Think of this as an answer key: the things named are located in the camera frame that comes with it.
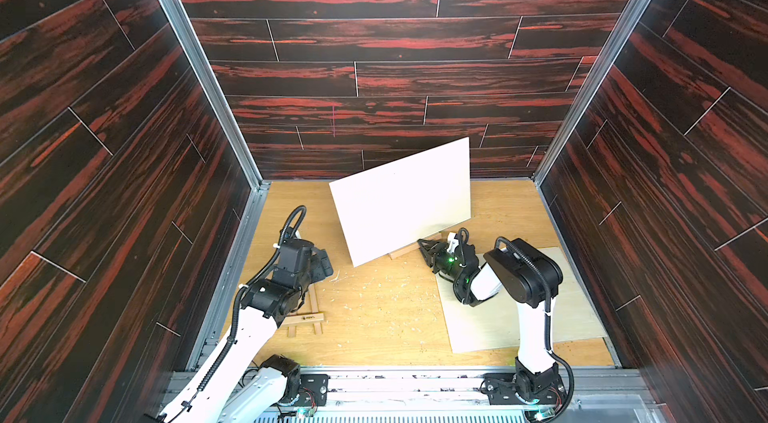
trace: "wooden floor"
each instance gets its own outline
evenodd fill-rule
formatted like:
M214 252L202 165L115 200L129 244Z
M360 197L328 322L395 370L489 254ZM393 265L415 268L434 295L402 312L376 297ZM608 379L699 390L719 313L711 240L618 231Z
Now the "wooden floor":
M320 311L326 317L323 334L315 335L311 325L300 326L289 339L287 329L278 329L257 355L257 363L282 354L306 366L514 364L514 348L451 352L435 276L418 251L353 268L327 182L272 184L242 283L264 266L285 218L299 205L307 207L302 238L326 249L335 270L317 284ZM478 251L490 249L501 235L521 237L539 248L560 245L530 181L472 182L472 219L461 226L469 230L470 243ZM613 364L602 339L554 346L574 366Z

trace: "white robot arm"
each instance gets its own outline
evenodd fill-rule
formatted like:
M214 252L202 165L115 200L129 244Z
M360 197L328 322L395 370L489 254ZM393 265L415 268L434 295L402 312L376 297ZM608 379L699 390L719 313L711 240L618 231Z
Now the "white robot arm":
M286 221L270 262L238 291L233 310L235 326L230 327L202 368L162 410L157 421L253 421L275 403L290 405L298 398L300 367L280 356L265 361L247 387L233 398L230 395L255 354L275 333L285 316L300 305L306 287L332 274L325 252L311 242L293 238L301 219L294 228L289 228L289 223L302 208L297 208ZM468 234L460 244L466 245L467 240ZM498 247L500 243L504 244L503 248ZM280 262L273 268L278 254ZM481 391L489 394L497 391L500 385L507 385L524 403L535 405L551 388L564 390L558 373L558 364L563 365L568 371L568 394L562 406L553 409L545 418L551 421L568 406L574 389L570 366L552 351L551 316L558 285L563 280L562 272L554 261L521 239L510 242L499 238L496 248L485 253L485 260L487 264L468 280L467 289L472 292L473 301L481 303L503 286L517 302L521 341L515 359L514 379L493 381L494 385L491 380L486 380ZM272 279L263 279L273 270ZM466 293L462 294L462 299L467 299Z
M270 261L240 286L233 303L232 326L225 337L156 421L252 421L281 399L288 398L291 403L299 386L299 365L279 356L265 361L248 387L227 400L256 353L285 317L302 305L309 286L333 274L326 252L297 238L305 215L304 206L293 210ZM295 217L299 219L290 227Z

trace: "blank canvas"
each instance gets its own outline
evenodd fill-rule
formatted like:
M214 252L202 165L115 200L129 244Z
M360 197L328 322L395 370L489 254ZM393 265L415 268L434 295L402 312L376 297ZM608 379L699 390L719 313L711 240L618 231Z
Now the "blank canvas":
M603 325L562 250L542 248L539 251L552 258L563 272L552 313L552 341L603 338L606 335ZM478 258L485 261L482 254ZM520 345L518 307L506 290L502 289L492 299L473 308L456 299L450 282L437 278L437 275L436 279L454 353Z
M469 138L330 184L352 264L359 266L471 217Z

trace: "wooden easel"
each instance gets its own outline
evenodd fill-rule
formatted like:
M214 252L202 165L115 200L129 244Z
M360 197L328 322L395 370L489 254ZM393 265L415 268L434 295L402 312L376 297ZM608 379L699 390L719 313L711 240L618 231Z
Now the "wooden easel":
M325 315L320 313L320 308L317 304L315 285L310 285L306 292L310 297L311 313L300 313L302 308L304 308L304 305L302 305L295 313L291 313L283 320L283 326L288 327L288 338L296 337L296 326L298 325L312 324L315 327L315 335L322 334L322 326L320 322L325 321Z

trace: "aluminum frame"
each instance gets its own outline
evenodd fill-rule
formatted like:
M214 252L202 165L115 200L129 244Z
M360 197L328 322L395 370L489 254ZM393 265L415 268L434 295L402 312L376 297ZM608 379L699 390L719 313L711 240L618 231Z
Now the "aluminum frame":
M547 173L558 159L560 152L565 148L565 143L571 137L571 133L576 129L576 125L581 120L584 112L587 111L589 103L594 95L600 89L605 77L608 75L610 67L613 66L617 56L627 43L629 36L634 31L635 26L640 21L640 17L648 8L650 0L629 0L621 12L614 30L611 31L608 41L605 42L603 49L598 55L598 60L592 66L587 79L581 85L581 89L576 94L574 102L568 114L565 115L560 128L554 135L554 139L549 146L549 150L544 154L544 159L539 164L533 175L533 181L536 186L541 186Z
M243 272L245 259L254 240L256 225L259 222L270 184L264 182L254 157L250 154L250 150L243 138L243 133L237 126L234 114L226 102L224 92L221 90L216 75L210 67L208 58L205 56L203 47L197 39L197 34L194 32L192 23L181 0L158 1L168 18L171 29L178 38L182 50L187 55L192 71L203 87L203 92L205 92L208 102L216 115L216 119L219 121L222 130L224 130L226 139L234 150L237 162L245 172L246 179L250 185L250 196L243 211L240 227L237 229L230 252L226 256L224 267L216 284L216 290L210 301L203 324L200 326L200 331L197 334L190 357L187 360L185 368L193 370L197 368L206 356L206 351L213 351L224 329L231 295L235 293L240 274Z
M210 67L208 58L203 52L203 47L197 39L197 35L192 28L187 11L181 0L158 0L160 7L165 12L170 27L176 33L176 37L181 44L181 48L187 54L192 71L197 76L197 80L203 87L205 95L208 97L211 107L214 109L216 118L219 120L226 139L229 140L232 149L235 151L237 161L240 167L245 171L250 187L254 190L261 187L264 179L261 177L259 169L256 167L253 155L248 150L248 145L243 138L243 133L237 126L235 116L232 114L229 104L226 102L224 92L219 86L219 82L214 75L213 68Z
M210 299L208 311L203 319L203 324L200 326L200 331L197 333L197 340L192 347L190 357L187 359L185 368L188 371L199 368L210 352L214 351L221 338L226 316L232 307L232 296L236 293L237 283L243 273L246 256L251 243L254 241L256 226L259 223L259 217L261 217L261 211L264 209L266 194L269 190L270 184L263 182L260 189L250 192L248 202L243 210L243 218L240 220L240 227L237 229L230 248L230 254L226 256L224 268L218 283L216 283L214 295Z

